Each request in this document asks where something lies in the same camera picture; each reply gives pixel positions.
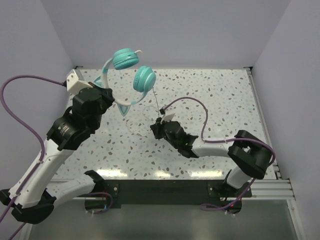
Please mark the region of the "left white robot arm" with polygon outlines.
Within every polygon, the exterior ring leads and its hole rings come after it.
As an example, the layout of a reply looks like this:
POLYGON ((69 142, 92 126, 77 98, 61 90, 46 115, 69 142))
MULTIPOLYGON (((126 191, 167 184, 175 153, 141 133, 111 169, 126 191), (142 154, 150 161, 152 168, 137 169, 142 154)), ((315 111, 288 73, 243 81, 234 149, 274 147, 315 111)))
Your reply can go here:
POLYGON ((93 83, 73 97, 72 105, 49 129, 38 157, 27 172, 12 188, 0 192, 1 203, 12 210, 18 222, 38 224, 64 202, 81 195, 104 193, 107 185, 94 170, 56 189, 49 188, 48 183, 74 151, 100 128, 102 115, 114 101, 112 89, 93 83))

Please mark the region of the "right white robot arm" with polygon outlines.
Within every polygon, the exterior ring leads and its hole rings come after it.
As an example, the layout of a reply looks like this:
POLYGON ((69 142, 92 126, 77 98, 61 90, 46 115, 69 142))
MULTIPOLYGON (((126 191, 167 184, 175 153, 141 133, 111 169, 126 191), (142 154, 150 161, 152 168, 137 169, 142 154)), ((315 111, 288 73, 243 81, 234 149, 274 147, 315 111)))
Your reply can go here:
POLYGON ((230 170, 222 183, 212 189, 224 197, 233 197, 248 187, 250 179, 262 180, 267 168, 275 160, 273 149, 246 130, 239 130, 227 140, 201 139, 186 133, 177 121, 165 121, 161 117, 150 126, 156 140, 166 140, 185 158, 230 158, 236 167, 230 170))

